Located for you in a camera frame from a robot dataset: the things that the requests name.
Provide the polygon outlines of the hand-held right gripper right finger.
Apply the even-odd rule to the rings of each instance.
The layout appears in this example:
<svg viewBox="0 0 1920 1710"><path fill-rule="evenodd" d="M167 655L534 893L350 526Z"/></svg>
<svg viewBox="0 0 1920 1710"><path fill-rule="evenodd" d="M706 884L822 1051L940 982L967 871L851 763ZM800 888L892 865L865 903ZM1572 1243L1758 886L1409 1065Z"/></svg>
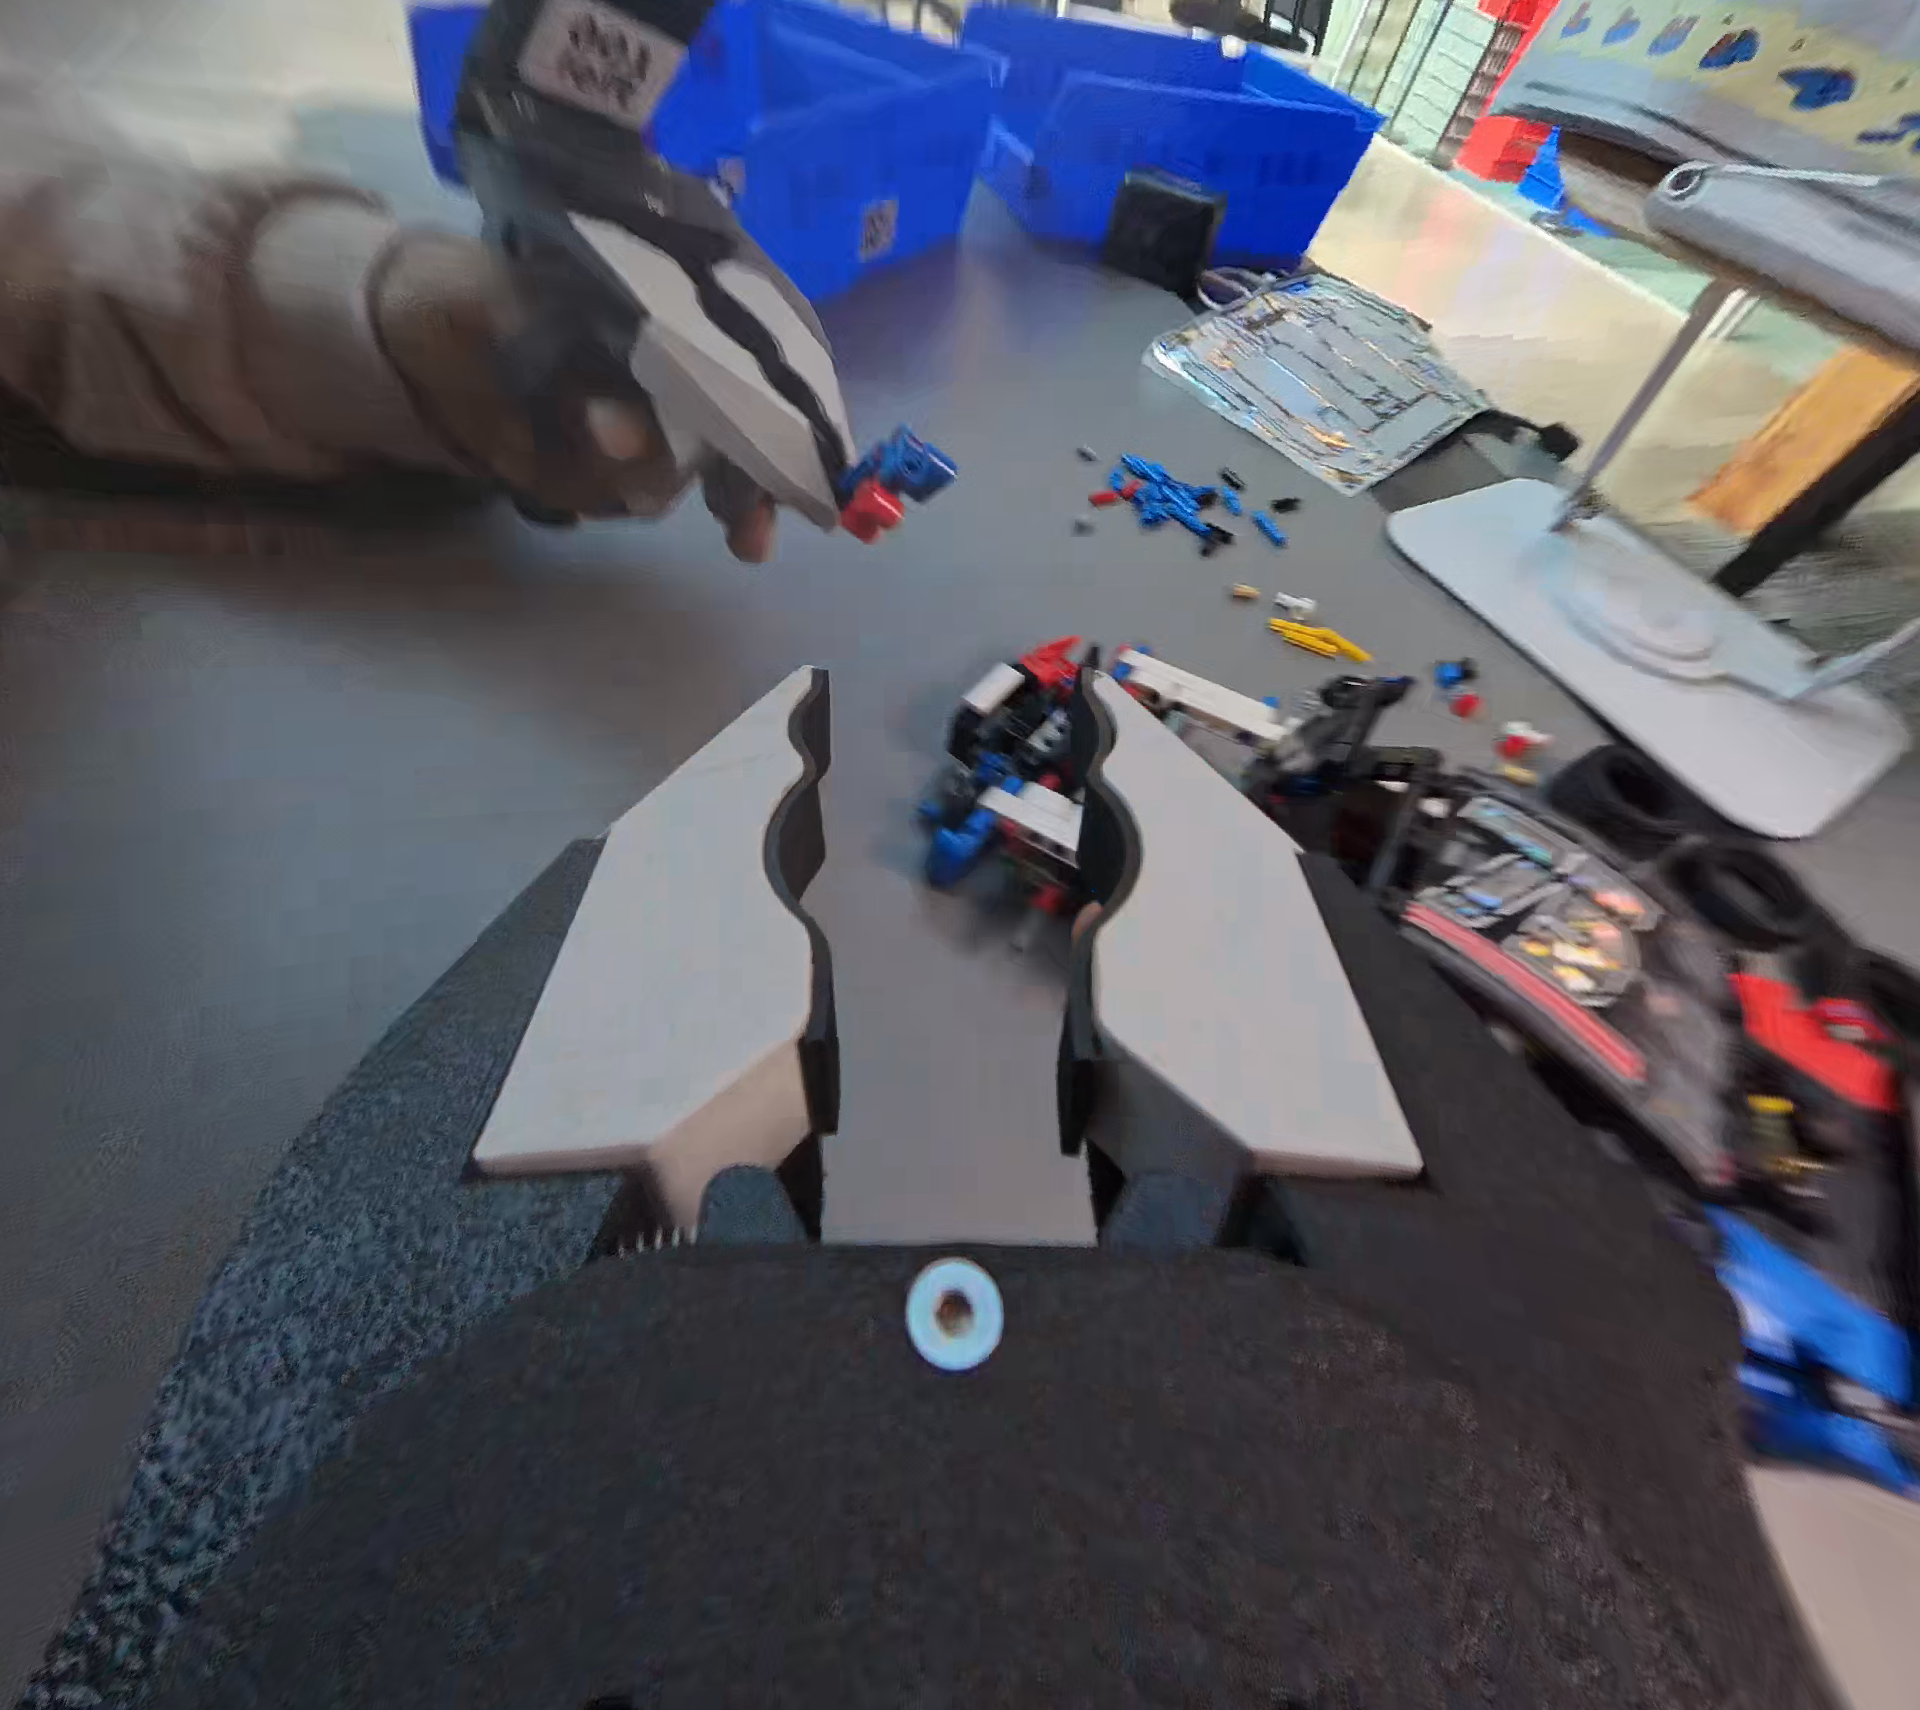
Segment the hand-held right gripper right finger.
<svg viewBox="0 0 1920 1710"><path fill-rule="evenodd" d="M1225 1192L1413 1184L1427 1161L1294 840L1106 670L1071 705L1067 1159Z"/></svg>

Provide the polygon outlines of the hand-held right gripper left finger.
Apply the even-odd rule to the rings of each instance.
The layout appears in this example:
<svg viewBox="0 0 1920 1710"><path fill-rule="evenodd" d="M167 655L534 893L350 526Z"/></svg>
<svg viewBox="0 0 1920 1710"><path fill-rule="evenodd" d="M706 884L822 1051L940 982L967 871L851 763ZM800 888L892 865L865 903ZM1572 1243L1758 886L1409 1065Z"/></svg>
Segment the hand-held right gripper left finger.
<svg viewBox="0 0 1920 1710"><path fill-rule="evenodd" d="M612 1175L694 1219L724 1170L838 1132L824 865L832 686L800 666L612 821L471 1151L486 1181Z"/></svg>

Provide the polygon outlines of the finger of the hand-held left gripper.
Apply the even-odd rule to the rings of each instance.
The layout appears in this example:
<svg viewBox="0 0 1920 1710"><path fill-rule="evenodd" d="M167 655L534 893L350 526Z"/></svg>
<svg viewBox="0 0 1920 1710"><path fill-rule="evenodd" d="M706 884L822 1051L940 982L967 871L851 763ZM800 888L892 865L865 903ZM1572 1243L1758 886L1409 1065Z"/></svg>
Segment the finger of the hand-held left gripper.
<svg viewBox="0 0 1920 1710"><path fill-rule="evenodd" d="M708 442L746 475L842 475L856 462L842 380L821 321L748 239L719 239L705 270Z"/></svg>
<svg viewBox="0 0 1920 1710"><path fill-rule="evenodd" d="M842 394L832 356L740 259L686 266L609 219L570 240L637 308L626 366L682 462L720 458L821 530L842 523Z"/></svg>

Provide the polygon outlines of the blue and red toy piece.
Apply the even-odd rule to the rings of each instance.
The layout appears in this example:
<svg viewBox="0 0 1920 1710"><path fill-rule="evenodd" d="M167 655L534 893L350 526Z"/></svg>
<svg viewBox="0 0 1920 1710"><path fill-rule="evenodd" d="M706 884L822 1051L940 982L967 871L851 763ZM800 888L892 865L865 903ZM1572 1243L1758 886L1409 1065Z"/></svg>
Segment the blue and red toy piece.
<svg viewBox="0 0 1920 1710"><path fill-rule="evenodd" d="M899 426L840 473L836 523L856 543L875 547L902 525L910 506L938 498L957 477L947 451Z"/></svg>

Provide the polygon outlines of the toy race car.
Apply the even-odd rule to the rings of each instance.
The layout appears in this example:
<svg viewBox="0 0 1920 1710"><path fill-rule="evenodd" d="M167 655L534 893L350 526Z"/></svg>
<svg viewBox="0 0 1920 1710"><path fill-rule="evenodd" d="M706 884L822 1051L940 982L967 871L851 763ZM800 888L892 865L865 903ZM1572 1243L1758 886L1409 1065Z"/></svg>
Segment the toy race car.
<svg viewBox="0 0 1920 1710"><path fill-rule="evenodd" d="M1766 1459L1917 1499L1917 976L1816 900L1797 948L1741 952L1663 879L1529 793L1374 731L1404 677L1334 675L1283 708L1075 635L992 666L924 791L924 877L991 858L1036 922L1078 883L1071 706L1106 673L1301 847L1328 855L1428 962L1516 1035L1604 1148L1669 1184L1741 1317Z"/></svg>

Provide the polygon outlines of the person's left forearm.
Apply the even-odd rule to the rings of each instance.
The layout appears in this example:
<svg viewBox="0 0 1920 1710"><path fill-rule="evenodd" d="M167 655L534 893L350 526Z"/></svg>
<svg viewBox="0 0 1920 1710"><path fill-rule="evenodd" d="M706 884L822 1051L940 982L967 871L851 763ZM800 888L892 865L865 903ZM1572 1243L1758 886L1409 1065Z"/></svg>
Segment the person's left forearm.
<svg viewBox="0 0 1920 1710"><path fill-rule="evenodd" d="M341 183L7 158L4 398L107 461L296 482L434 471L375 321L403 239Z"/></svg>

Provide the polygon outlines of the person's left hand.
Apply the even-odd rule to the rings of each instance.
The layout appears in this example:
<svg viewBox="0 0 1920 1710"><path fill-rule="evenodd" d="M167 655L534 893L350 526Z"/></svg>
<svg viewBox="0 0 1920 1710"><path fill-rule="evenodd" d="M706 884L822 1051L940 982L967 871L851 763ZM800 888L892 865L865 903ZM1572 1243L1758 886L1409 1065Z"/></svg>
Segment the person's left hand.
<svg viewBox="0 0 1920 1710"><path fill-rule="evenodd" d="M507 266L478 239L401 230L368 300L416 414L503 484L524 519L656 523L693 489L694 473L641 396L582 398L568 431L522 413L507 360L518 303Z"/></svg>

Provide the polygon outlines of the blue plastic bin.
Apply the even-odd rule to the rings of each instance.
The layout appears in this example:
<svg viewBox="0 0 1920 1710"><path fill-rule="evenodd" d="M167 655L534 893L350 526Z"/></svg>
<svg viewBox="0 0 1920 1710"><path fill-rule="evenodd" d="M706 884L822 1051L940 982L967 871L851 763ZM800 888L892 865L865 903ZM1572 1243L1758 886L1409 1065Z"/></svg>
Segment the blue plastic bin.
<svg viewBox="0 0 1920 1710"><path fill-rule="evenodd" d="M495 244L774 334L951 243L995 67L826 0L420 0L423 139Z"/></svg>
<svg viewBox="0 0 1920 1710"><path fill-rule="evenodd" d="M1159 171L1225 201L1216 259L1307 259L1382 129L1261 44L980 2L962 49L999 67L978 176L1055 244L1100 244L1125 178Z"/></svg>

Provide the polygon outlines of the small black box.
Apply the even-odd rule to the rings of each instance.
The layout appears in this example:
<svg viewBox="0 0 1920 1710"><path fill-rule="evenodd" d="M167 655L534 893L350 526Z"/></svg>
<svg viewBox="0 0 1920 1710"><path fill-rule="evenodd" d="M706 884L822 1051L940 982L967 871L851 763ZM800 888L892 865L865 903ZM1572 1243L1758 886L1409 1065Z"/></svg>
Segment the small black box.
<svg viewBox="0 0 1920 1710"><path fill-rule="evenodd" d="M1231 201L1160 168L1127 171L1117 187L1100 262L1190 306L1215 261Z"/></svg>

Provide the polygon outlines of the pile of blue connector pins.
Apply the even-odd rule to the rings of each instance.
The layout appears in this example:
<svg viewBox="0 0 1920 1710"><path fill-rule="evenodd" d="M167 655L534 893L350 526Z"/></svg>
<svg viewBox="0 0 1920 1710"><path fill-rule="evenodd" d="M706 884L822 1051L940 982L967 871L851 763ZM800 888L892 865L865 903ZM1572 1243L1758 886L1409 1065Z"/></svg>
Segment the pile of blue connector pins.
<svg viewBox="0 0 1920 1710"><path fill-rule="evenodd" d="M1302 506L1305 498L1293 492L1261 497L1234 466L1186 477L1156 458L1122 453L1086 494L1073 529L1086 537L1097 516L1125 510L1143 533L1182 533L1203 557L1219 557L1248 535L1256 547L1283 550L1288 547L1287 520Z"/></svg>

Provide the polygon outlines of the black toy tyre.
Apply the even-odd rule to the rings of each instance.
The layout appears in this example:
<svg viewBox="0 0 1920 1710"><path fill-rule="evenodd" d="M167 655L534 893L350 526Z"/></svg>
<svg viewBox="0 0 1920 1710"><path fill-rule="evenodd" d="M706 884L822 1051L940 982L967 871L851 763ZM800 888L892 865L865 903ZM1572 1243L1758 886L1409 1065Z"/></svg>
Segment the black toy tyre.
<svg viewBox="0 0 1920 1710"><path fill-rule="evenodd" d="M1638 751L1604 742L1562 765L1546 783L1561 821L1628 865L1644 865L1698 831L1692 795Z"/></svg>
<svg viewBox="0 0 1920 1710"><path fill-rule="evenodd" d="M1660 877L1691 913L1741 952L1804 947L1818 924L1810 891L1763 849L1694 837L1660 860Z"/></svg>

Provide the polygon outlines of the silver sticker sheet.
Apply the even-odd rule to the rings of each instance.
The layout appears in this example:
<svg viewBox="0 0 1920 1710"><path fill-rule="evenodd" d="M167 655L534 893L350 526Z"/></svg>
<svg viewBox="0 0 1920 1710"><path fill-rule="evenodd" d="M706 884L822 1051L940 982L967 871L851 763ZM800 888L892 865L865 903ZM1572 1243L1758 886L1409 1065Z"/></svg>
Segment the silver sticker sheet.
<svg viewBox="0 0 1920 1710"><path fill-rule="evenodd" d="M1198 312L1143 360L1342 498L1360 498L1493 413L1428 324L1357 283L1213 269Z"/></svg>

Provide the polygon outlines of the white book stand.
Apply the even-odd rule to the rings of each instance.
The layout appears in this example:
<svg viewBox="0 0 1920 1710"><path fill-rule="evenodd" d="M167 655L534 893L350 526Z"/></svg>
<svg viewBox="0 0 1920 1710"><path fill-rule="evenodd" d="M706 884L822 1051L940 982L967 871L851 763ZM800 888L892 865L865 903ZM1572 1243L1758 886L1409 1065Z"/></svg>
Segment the white book stand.
<svg viewBox="0 0 1920 1710"><path fill-rule="evenodd" d="M1644 223L1714 276L1586 471L1403 509L1386 539L1735 829L1804 840L1909 756L1909 726L1866 675L1917 642L1917 623L1820 659L1604 512L1600 482L1736 294L1917 350L1917 185L1888 164L1691 161L1650 189Z"/></svg>

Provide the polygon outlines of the wooden panel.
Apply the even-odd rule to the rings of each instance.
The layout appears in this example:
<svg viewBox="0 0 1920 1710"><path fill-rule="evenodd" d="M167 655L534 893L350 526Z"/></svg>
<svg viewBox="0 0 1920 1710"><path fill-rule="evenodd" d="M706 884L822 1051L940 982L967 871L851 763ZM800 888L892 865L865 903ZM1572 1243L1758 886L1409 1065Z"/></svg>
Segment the wooden panel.
<svg viewBox="0 0 1920 1710"><path fill-rule="evenodd" d="M1917 396L1917 360L1843 349L1689 497L1689 510L1722 533L1752 539L1833 482L1843 462L1862 454Z"/></svg>

